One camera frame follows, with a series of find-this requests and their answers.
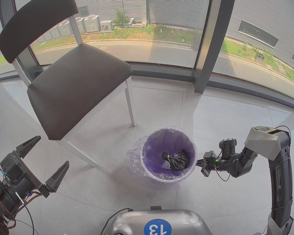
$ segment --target white number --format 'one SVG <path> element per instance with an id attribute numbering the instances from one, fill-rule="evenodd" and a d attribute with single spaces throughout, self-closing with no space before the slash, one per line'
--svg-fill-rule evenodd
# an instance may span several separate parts
<path id="1" fill-rule="evenodd" d="M 158 235 L 158 233 L 154 233 L 154 234 L 153 234 L 153 232 L 155 232 L 155 230 L 152 229 L 153 227 L 156 228 L 156 229 L 158 229 L 158 226 L 157 226 L 156 224 L 152 224 L 152 225 L 150 225 L 150 226 L 149 226 L 150 235 Z"/>
<path id="2" fill-rule="evenodd" d="M 163 232 L 163 224 L 160 225 L 160 235 L 165 235 L 166 231 Z"/>

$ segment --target gray corrugated building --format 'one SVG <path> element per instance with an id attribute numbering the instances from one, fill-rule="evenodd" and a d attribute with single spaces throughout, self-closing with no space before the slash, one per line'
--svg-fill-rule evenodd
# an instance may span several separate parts
<path id="1" fill-rule="evenodd" d="M 28 1 L 16 0 L 17 8 Z M 112 19 L 118 6 L 136 23 L 147 20 L 202 30 L 209 0 L 76 0 L 76 3 L 87 6 L 89 14 L 98 14 L 100 20 Z M 278 59 L 294 68 L 294 1 L 236 0 L 227 37 L 272 50 Z"/>

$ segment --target glass window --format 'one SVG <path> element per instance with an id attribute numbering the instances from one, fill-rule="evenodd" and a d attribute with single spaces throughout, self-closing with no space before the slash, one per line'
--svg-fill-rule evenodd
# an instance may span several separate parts
<path id="1" fill-rule="evenodd" d="M 17 9 L 28 1 L 15 0 Z M 194 67 L 209 0 L 76 0 L 76 3 L 79 9 L 76 21 L 83 42 L 125 61 Z M 66 26 L 61 23 L 56 31 Z M 39 63 L 53 63 L 75 47 L 71 35 L 60 32 L 55 38 L 51 29 L 34 42 L 31 47 Z"/>
<path id="2" fill-rule="evenodd" d="M 14 70 L 15 70 L 14 67 L 11 64 L 7 63 L 4 56 L 0 52 L 0 74 L 11 72 Z"/>
<path id="3" fill-rule="evenodd" d="M 281 2 L 235 1 L 214 73 L 294 98 L 294 2 Z"/>

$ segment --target chair backrest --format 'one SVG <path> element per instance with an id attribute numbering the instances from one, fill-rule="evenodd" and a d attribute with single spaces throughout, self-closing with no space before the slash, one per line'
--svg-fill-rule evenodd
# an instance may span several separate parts
<path id="1" fill-rule="evenodd" d="M 41 35 L 77 13 L 75 0 L 31 0 L 3 28 L 0 33 L 0 51 L 11 64 Z"/>

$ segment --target blue circular sticker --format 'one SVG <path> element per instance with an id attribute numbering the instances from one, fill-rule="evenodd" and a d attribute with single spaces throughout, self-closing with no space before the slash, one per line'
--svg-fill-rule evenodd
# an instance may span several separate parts
<path id="1" fill-rule="evenodd" d="M 144 227 L 144 235 L 171 235 L 171 225 L 164 219 L 150 220 Z"/>

